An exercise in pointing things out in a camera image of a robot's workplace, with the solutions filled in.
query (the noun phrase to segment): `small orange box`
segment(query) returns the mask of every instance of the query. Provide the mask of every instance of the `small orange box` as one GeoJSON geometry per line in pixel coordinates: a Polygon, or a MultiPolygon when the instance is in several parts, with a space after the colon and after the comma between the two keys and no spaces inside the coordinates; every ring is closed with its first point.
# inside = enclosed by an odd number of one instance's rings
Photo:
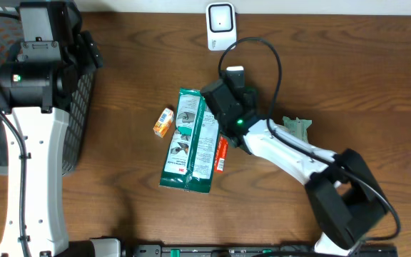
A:
{"type": "Polygon", "coordinates": [[[220,136],[218,140],[217,153],[215,155],[215,164],[213,171],[222,173],[225,165],[226,154],[228,154],[228,141],[220,136]]]}
{"type": "Polygon", "coordinates": [[[153,127],[155,134],[164,137],[166,132],[168,132],[171,127],[172,122],[174,121],[174,112],[168,108],[164,109],[163,113],[160,115],[160,118],[153,127]]]}

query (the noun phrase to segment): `power cord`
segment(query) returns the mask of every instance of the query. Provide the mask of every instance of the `power cord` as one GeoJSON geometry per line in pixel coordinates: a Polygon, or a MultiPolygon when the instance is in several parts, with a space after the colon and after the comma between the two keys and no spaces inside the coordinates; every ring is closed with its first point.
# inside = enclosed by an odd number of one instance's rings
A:
{"type": "Polygon", "coordinates": [[[223,55],[220,58],[220,61],[218,62],[218,75],[220,76],[221,74],[221,64],[223,63],[223,59],[225,58],[225,55],[234,47],[237,46],[239,43],[245,42],[245,41],[258,41],[261,42],[263,44],[265,44],[267,47],[270,48],[270,50],[274,53],[275,59],[277,60],[277,66],[278,66],[278,79],[277,79],[277,86],[275,87],[275,93],[274,96],[272,98],[272,102],[270,103],[270,107],[269,107],[269,112],[268,112],[268,117],[266,119],[267,121],[267,126],[268,126],[268,130],[270,132],[270,134],[272,136],[274,136],[276,139],[278,139],[280,142],[284,143],[285,145],[295,149],[296,151],[299,151],[303,154],[305,154],[306,156],[319,161],[321,163],[324,163],[328,166],[332,166],[334,168],[336,168],[338,171],[340,171],[343,175],[347,176],[351,181],[354,181],[356,183],[359,183],[360,185],[370,189],[376,196],[377,198],[383,203],[384,206],[386,206],[386,208],[390,211],[390,213],[392,214],[392,216],[394,217],[395,223],[396,223],[396,231],[389,235],[389,236],[378,236],[378,237],[367,237],[364,238],[362,241],[386,241],[386,240],[390,240],[390,239],[394,239],[397,236],[399,236],[399,233],[401,231],[402,225],[400,223],[400,219],[399,216],[396,212],[396,210],[394,209],[394,207],[392,207],[392,205],[390,204],[390,202],[383,197],[380,193],[378,193],[377,190],[375,190],[371,185],[369,185],[368,183],[365,182],[365,180],[363,180],[362,178],[360,178],[359,176],[356,176],[352,171],[348,171],[345,170],[343,167],[339,167],[337,165],[335,165],[334,163],[327,161],[319,156],[316,156],[314,153],[306,151],[303,148],[297,147],[295,145],[293,145],[291,142],[285,140],[284,138],[280,137],[274,130],[273,128],[270,127],[270,118],[272,117],[273,114],[273,110],[275,107],[275,102],[277,101],[277,96],[278,96],[278,92],[280,90],[280,84],[282,82],[282,63],[280,61],[280,56],[277,53],[277,50],[275,50],[274,45],[272,45],[269,41],[259,38],[259,37],[247,37],[247,38],[243,38],[243,39],[239,39],[236,42],[234,42],[233,44],[231,44],[223,53],[223,55]]]}
{"type": "Polygon", "coordinates": [[[15,136],[17,144],[20,147],[20,201],[19,201],[19,225],[20,225],[20,237],[18,240],[21,242],[21,250],[24,257],[29,257],[28,249],[28,237],[26,236],[26,222],[25,222],[25,201],[26,201],[26,147],[25,143],[20,136],[20,133],[16,130],[14,125],[7,119],[7,117],[0,110],[0,118],[15,136]]]}

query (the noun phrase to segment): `wipes package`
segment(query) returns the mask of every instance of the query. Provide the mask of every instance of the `wipes package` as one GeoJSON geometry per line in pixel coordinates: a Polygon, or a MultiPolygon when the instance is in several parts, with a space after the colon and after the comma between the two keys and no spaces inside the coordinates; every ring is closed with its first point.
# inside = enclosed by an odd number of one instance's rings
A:
{"type": "Polygon", "coordinates": [[[220,130],[199,90],[180,90],[175,123],[160,185],[208,193],[220,130]]]}

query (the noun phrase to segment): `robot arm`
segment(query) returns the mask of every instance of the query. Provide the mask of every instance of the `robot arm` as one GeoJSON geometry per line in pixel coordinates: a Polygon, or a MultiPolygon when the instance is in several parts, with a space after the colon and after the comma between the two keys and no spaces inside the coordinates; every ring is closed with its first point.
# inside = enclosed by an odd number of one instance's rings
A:
{"type": "Polygon", "coordinates": [[[256,95],[245,87],[242,66],[228,67],[221,73],[221,79],[204,87],[201,94],[220,124],[222,134],[234,147],[273,162],[304,185],[315,218],[324,232],[315,245],[316,252],[347,256],[387,213],[386,206],[374,192],[350,181],[339,171],[339,167],[346,167],[365,179],[366,184],[384,198],[358,153],[348,149],[336,154],[312,146],[269,120],[272,130],[285,143],[272,135],[267,120],[255,112],[256,95]],[[326,162],[317,161],[303,152],[326,162]],[[343,196],[339,195],[335,189],[348,182],[352,188],[343,196]]]}
{"type": "Polygon", "coordinates": [[[0,68],[0,109],[24,139],[26,168],[21,170],[15,136],[6,129],[9,190],[0,256],[120,257],[115,238],[69,242],[62,204],[62,162],[72,93],[83,75],[102,67],[91,35],[81,32],[81,16],[71,1],[22,2],[24,40],[17,60],[0,68]],[[20,237],[21,172],[26,183],[20,237]]]}

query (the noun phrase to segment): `black plastic part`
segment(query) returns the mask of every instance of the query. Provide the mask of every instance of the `black plastic part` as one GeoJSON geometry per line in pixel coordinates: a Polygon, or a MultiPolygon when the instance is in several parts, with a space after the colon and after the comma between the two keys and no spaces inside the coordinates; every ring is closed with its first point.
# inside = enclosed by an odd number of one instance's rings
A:
{"type": "Polygon", "coordinates": [[[39,253],[39,257],[51,257],[50,251],[42,251],[39,253]]]}
{"type": "Polygon", "coordinates": [[[97,45],[87,31],[73,35],[71,17],[74,31],[81,26],[73,3],[22,2],[20,10],[23,54],[19,62],[0,68],[0,109],[6,114],[14,107],[32,106],[44,113],[53,107],[69,112],[79,79],[103,66],[97,45]]]}
{"type": "Polygon", "coordinates": [[[69,242],[69,248],[55,257],[95,257],[91,241],[69,242]]]}
{"type": "Polygon", "coordinates": [[[372,191],[358,183],[352,182],[351,189],[339,195],[334,183],[348,181],[336,167],[349,168],[380,195],[385,195],[357,152],[347,149],[335,156],[334,164],[322,173],[314,173],[305,190],[323,232],[339,247],[350,249],[383,218],[387,209],[372,191]]]}
{"type": "Polygon", "coordinates": [[[21,2],[20,9],[45,9],[49,16],[49,27],[39,28],[36,20],[37,16],[24,17],[22,14],[22,23],[24,31],[36,33],[36,29],[49,29],[53,36],[52,41],[57,41],[61,46],[73,44],[72,26],[69,19],[69,10],[64,1],[39,1],[39,2],[21,2]]]}
{"type": "Polygon", "coordinates": [[[231,146],[251,154],[243,136],[260,120],[256,113],[256,91],[245,87],[243,69],[222,71],[221,77],[203,87],[201,95],[231,146]]]}
{"type": "Polygon", "coordinates": [[[13,107],[39,106],[69,111],[71,94],[77,87],[73,67],[61,62],[5,63],[0,68],[0,109],[10,114],[13,107]]]}
{"type": "Polygon", "coordinates": [[[76,36],[76,46],[69,52],[76,57],[79,76],[94,72],[103,66],[103,58],[89,31],[76,36]]]}
{"type": "MultiPolygon", "coordinates": [[[[308,245],[286,245],[281,246],[280,251],[295,251],[301,253],[314,253],[312,246],[308,245]]],[[[395,246],[361,246],[361,248],[350,253],[352,257],[398,257],[395,246]]]]}

